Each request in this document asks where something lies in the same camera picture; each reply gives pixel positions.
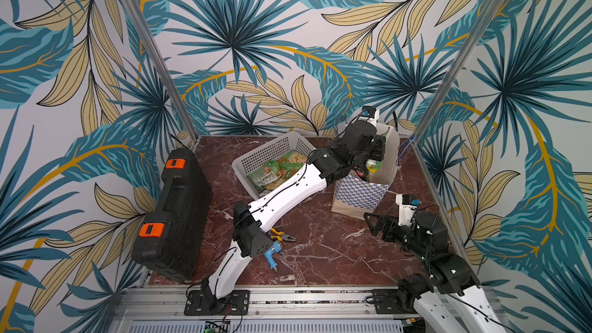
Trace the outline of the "small light green packet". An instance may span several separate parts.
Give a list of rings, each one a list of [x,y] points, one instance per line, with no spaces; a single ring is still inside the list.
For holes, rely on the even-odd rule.
[[[368,172],[374,174],[377,170],[382,167],[382,161],[377,160],[367,160],[365,163],[365,168]]]

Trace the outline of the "checkered paper bag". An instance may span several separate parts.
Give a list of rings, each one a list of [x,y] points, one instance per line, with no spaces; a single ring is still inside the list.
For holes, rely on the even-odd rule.
[[[385,158],[376,172],[368,172],[368,181],[355,171],[335,183],[331,211],[348,217],[364,219],[379,206],[400,170],[398,163],[400,135],[394,126],[378,123],[378,134],[384,135]]]

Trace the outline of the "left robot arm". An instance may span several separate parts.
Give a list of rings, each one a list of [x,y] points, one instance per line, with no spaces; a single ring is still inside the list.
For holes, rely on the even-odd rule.
[[[303,167],[277,189],[249,204],[237,203],[230,246],[217,270],[200,286],[206,306],[213,309],[221,305],[257,257],[265,257],[275,271],[278,264],[274,255],[282,246],[269,231],[302,201],[347,177],[351,171],[364,169],[369,160],[382,160],[389,134],[388,126],[356,120],[343,134],[312,151]]]

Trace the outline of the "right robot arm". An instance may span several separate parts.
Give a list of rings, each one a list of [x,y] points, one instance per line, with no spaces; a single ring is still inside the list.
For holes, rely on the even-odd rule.
[[[398,244],[419,259],[422,274],[375,289],[365,300],[379,315],[419,315],[434,332],[512,332],[492,308],[468,262],[450,251],[447,227],[438,215],[415,211],[409,220],[365,213],[373,236]]]

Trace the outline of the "light green condiment packet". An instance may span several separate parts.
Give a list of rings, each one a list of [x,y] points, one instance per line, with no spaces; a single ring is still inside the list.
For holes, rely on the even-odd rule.
[[[295,150],[289,151],[277,160],[270,160],[248,174],[250,182],[261,196],[274,191],[296,174],[307,161],[307,157]]]

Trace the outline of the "white plastic basket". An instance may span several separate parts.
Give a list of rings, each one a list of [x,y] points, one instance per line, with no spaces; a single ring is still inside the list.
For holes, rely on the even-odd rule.
[[[248,175],[271,160],[278,160],[290,151],[297,151],[307,156],[315,150],[315,146],[301,134],[291,131],[276,137],[246,154],[236,158],[232,163],[234,173],[248,194],[257,200],[262,189],[256,187],[248,179]]]

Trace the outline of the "yellow black pliers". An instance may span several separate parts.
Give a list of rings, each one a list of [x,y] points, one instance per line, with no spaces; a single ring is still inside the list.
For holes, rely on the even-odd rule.
[[[270,229],[271,238],[278,241],[278,242],[296,242],[296,237],[293,237],[290,234],[285,233],[284,231],[278,231],[274,228]]]

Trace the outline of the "blue plastic fitting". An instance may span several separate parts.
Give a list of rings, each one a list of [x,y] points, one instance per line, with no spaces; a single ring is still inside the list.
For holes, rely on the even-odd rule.
[[[281,243],[276,240],[271,247],[265,251],[264,256],[269,263],[270,269],[278,271],[278,263],[274,260],[274,256],[282,251]]]

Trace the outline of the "black orange tool case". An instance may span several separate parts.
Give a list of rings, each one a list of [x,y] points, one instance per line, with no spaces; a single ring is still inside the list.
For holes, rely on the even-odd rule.
[[[131,252],[140,265],[176,282],[190,279],[200,254],[213,192],[193,151],[171,151],[155,211],[140,226]]]

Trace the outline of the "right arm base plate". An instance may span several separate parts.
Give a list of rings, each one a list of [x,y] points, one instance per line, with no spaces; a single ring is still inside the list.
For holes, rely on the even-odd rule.
[[[408,304],[407,295],[399,289],[374,289],[369,303],[374,305],[378,315],[411,314],[414,312]]]

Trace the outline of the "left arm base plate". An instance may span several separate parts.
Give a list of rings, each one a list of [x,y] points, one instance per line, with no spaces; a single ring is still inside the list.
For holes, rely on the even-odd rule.
[[[202,290],[188,292],[185,316],[237,316],[248,314],[251,292],[249,290],[234,290],[228,296],[215,299]]]

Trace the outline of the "right aluminium frame post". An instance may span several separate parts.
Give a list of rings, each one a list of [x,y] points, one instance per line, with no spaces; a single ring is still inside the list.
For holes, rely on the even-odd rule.
[[[482,39],[489,24],[497,16],[497,13],[503,6],[504,1],[505,0],[482,0],[479,2],[473,11],[473,21],[471,22],[472,26],[470,30],[463,36],[459,36],[454,40],[450,39],[445,45],[437,48],[437,50],[449,51],[453,49],[453,45],[461,42],[460,46],[457,47],[455,58],[450,65],[450,68],[447,70],[437,91],[433,94],[430,104],[425,109],[424,114],[422,114],[422,119],[413,133],[413,138],[416,142],[426,135],[426,131],[430,125],[431,120],[436,116],[438,109],[443,104],[443,101],[450,91],[453,82],[456,80],[458,73],[461,71],[465,61],[467,61],[473,49]]]

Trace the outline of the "aluminium frame post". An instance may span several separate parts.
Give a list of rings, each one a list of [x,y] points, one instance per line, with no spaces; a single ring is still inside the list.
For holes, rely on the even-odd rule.
[[[437,50],[449,51],[453,49],[453,45],[461,42],[460,46],[457,47],[455,58],[450,65],[450,68],[447,70],[437,91],[433,94],[430,104],[425,109],[424,114],[422,114],[422,119],[413,133],[413,138],[416,142],[426,135],[426,131],[430,125],[431,120],[436,116],[438,109],[443,104],[443,101],[450,91],[453,82],[456,80],[458,73],[461,71],[465,61],[467,61],[473,49],[482,39],[489,24],[497,16],[497,13],[503,6],[504,1],[505,0],[482,0],[479,2],[473,11],[473,21],[471,22],[472,26],[470,30],[463,36],[459,36],[454,40],[450,39],[445,45],[437,48]]]
[[[171,103],[180,117],[181,124],[189,134],[191,143],[198,144],[200,142],[200,135],[194,128],[193,121],[191,120],[185,106],[183,105],[183,101],[180,97],[174,80],[171,77],[169,69],[167,68],[160,50],[157,47],[157,43],[155,42],[149,25],[140,10],[140,3],[136,2],[136,0],[121,0],[121,2],[127,14],[129,15],[131,23],[136,28],[139,40],[141,43],[143,43],[146,49],[147,56],[150,57],[151,61],[153,62],[153,66],[157,71],[157,75],[160,77],[163,87],[168,93]]]

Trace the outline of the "aluminium front rail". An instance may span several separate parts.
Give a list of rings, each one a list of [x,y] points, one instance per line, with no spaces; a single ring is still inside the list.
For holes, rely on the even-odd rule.
[[[133,288],[123,296],[109,320],[109,332],[202,332],[208,322],[230,319],[230,332],[402,332],[424,320],[417,314],[376,314],[365,299],[374,289],[395,286],[254,286],[248,314],[185,316],[189,291],[197,286],[156,285]],[[484,288],[502,323],[510,325],[492,288]]]

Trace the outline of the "left aluminium frame post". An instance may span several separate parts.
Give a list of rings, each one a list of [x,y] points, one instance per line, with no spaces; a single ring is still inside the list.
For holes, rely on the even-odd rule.
[[[185,106],[183,105],[183,101],[180,97],[174,80],[171,77],[169,69],[167,68],[160,50],[157,47],[157,43],[155,42],[149,25],[140,10],[140,3],[136,2],[136,0],[121,0],[121,2],[127,14],[129,15],[131,23],[136,28],[139,40],[141,43],[143,43],[146,49],[147,56],[150,57],[151,61],[153,62],[153,66],[157,71],[157,75],[160,77],[163,87],[168,93],[171,103],[180,117],[181,124],[189,134],[191,143],[198,144],[200,142],[200,135],[194,128],[193,121],[191,120]]]

